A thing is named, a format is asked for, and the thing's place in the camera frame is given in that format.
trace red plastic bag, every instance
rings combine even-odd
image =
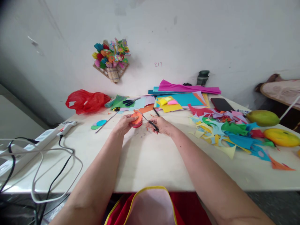
[[[83,89],[75,91],[69,95],[66,106],[76,110],[76,114],[97,112],[105,103],[109,102],[110,97],[101,92],[90,93]]]

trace white table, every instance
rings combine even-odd
[[[234,109],[247,110],[247,108],[233,101],[228,99],[227,101]],[[68,119],[68,121],[76,120],[79,122],[76,127],[69,131],[62,142],[65,146],[74,148],[76,156],[83,162],[83,169],[75,184],[92,163],[120,117],[127,113],[132,113],[126,111],[124,114],[115,115],[101,131],[95,134],[95,131],[90,129],[92,124],[102,119],[109,119],[114,113],[113,111],[111,112],[112,114],[108,115],[108,109],[103,109],[102,112],[93,115],[75,114]],[[155,112],[152,110],[144,115],[146,118],[150,118],[150,114],[155,115]],[[248,155],[244,151],[236,151],[234,159],[230,160],[227,155],[214,146],[209,145],[206,141],[188,134],[188,132],[196,130],[194,126],[189,124],[188,116],[192,116],[191,111],[182,110],[168,113],[159,111],[159,114],[187,134],[244,191],[300,190],[300,158],[296,155],[299,147],[279,147],[281,151],[265,147],[269,149],[270,155],[275,160],[285,163],[289,167],[296,169],[296,171],[273,170],[270,162]],[[194,191],[184,163],[171,138],[147,131],[145,128],[146,121],[144,120],[143,123],[140,128],[131,129],[125,136],[115,191],[137,192],[146,186],[154,185],[165,186],[169,191]],[[300,134],[286,127],[281,125],[275,127],[286,129],[300,137]],[[55,138],[46,148],[59,148],[58,138]],[[47,192],[51,181],[59,173],[68,157],[69,155],[63,151],[45,153],[43,165],[37,176],[36,191]],[[40,156],[38,155],[13,177],[6,186],[6,189],[11,186],[6,193],[29,193],[39,160]],[[58,179],[58,182],[55,183],[54,193],[66,191],[78,173],[79,165],[79,162],[70,160],[65,171],[60,176],[61,179]]]

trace mango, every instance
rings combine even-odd
[[[251,123],[256,122],[257,125],[261,127],[272,127],[280,122],[280,119],[275,113],[267,110],[254,110],[249,112],[246,117]]]
[[[283,147],[295,147],[300,145],[300,138],[295,134],[278,128],[267,129],[263,132],[265,137],[274,142],[274,144]]]

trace smartphone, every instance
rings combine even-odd
[[[220,111],[235,111],[231,105],[229,105],[229,103],[223,99],[223,98],[211,98],[210,99],[213,103],[213,105],[215,106],[215,108],[220,112]]]

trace scissors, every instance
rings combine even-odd
[[[155,124],[154,124],[152,121],[147,120],[147,122],[148,122],[149,124],[151,124],[152,126],[154,126],[154,130],[156,130],[157,132],[159,132],[158,127],[155,126]]]
[[[140,97],[136,98],[134,100],[125,100],[125,101],[123,101],[123,104],[125,104],[125,106],[131,106],[138,99],[140,99]]]

